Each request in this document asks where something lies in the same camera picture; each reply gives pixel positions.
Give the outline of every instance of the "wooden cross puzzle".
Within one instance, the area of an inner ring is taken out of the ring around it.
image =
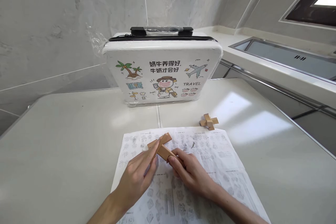
[[[163,136],[161,136],[159,138],[159,146],[156,149],[155,155],[152,158],[152,160],[150,161],[150,163],[152,163],[152,161],[154,160],[156,154],[159,154],[160,157],[162,157],[165,161],[167,161],[169,156],[174,156],[175,158],[177,158],[177,160],[179,160],[179,162],[184,166],[183,161],[177,157],[173,152],[171,152],[164,144],[168,143],[170,140],[172,139],[172,137],[169,135],[169,133],[164,134]],[[150,148],[154,145],[154,141],[150,142],[149,144],[147,144],[147,147]]]
[[[205,120],[201,120],[199,122],[201,126],[207,126],[209,130],[214,130],[215,129],[214,124],[218,123],[217,117],[210,118],[209,114],[204,114],[204,119]]]

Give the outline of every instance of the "cartoon cow character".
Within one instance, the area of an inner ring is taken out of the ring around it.
[[[170,95],[173,97],[177,96],[177,93],[171,88],[176,79],[171,76],[163,76],[160,79],[157,79],[157,84],[155,83],[154,88],[159,92],[157,95],[160,98],[169,98]]]

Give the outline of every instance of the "instruction sheet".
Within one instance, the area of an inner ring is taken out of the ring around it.
[[[111,192],[132,158],[147,144],[169,132],[168,149],[193,153],[210,177],[264,220],[270,220],[225,130],[205,127],[159,128],[124,134]],[[211,223],[229,221],[217,205],[190,192],[160,156],[151,185],[119,224]]]

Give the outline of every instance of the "suitcase handle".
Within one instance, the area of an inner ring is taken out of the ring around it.
[[[192,27],[131,27],[131,34],[134,36],[146,36],[146,31],[151,32],[167,32],[174,33],[178,32],[179,36],[192,36],[193,28]]]

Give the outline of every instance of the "white suitcase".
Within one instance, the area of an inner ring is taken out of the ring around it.
[[[190,36],[192,28],[174,36],[138,36],[143,34],[132,29],[136,36],[117,33],[103,49],[125,102],[132,106],[197,100],[222,58],[220,44],[204,33]]]

